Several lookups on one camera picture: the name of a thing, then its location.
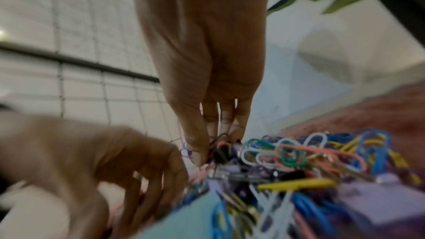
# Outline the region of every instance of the hand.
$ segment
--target hand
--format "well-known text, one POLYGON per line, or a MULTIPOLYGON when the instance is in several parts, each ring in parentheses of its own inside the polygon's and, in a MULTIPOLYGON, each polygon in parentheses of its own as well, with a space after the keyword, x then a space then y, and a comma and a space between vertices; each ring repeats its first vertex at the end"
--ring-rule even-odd
POLYGON ((127 127, 0 112, 0 145, 0 174, 6 180, 25 180, 64 200, 69 239, 103 235, 108 204, 97 190, 100 181, 126 190, 117 238, 118 232, 134 232, 158 208, 170 205, 188 181, 175 145, 127 127), (149 186, 139 206, 140 176, 149 186))
POLYGON ((267 0, 136 0, 166 100, 198 166, 207 161, 209 142, 218 135, 228 133, 230 141, 244 135, 263 77, 266 4, 267 0))

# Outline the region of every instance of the pile of paper clips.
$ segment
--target pile of paper clips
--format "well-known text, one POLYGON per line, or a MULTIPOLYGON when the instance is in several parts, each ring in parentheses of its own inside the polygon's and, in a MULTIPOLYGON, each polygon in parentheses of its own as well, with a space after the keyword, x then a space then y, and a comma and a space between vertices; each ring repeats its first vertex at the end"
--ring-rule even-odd
POLYGON ((216 192, 212 239, 390 238, 400 225, 425 235, 414 225, 425 223, 425 179, 390 147, 377 130, 215 142, 171 214, 216 192))

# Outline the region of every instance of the light blue paper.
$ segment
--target light blue paper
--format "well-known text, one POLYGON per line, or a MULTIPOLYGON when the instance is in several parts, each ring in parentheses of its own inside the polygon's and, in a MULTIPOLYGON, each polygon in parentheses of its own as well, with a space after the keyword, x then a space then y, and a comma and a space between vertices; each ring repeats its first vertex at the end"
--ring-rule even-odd
POLYGON ((209 192, 189 206, 132 239, 206 239, 211 234, 211 214, 220 198, 209 192))

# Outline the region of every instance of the yellow paper clip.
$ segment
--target yellow paper clip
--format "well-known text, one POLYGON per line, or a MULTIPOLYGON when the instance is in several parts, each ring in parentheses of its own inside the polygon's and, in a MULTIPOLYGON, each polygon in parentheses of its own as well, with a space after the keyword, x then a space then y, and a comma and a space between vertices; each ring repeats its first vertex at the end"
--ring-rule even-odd
POLYGON ((325 187, 332 187, 335 185, 336 182, 328 178, 305 178, 270 184, 261 184, 258 185, 258 189, 269 189, 285 192, 290 190, 297 191, 300 189, 319 189, 325 187))

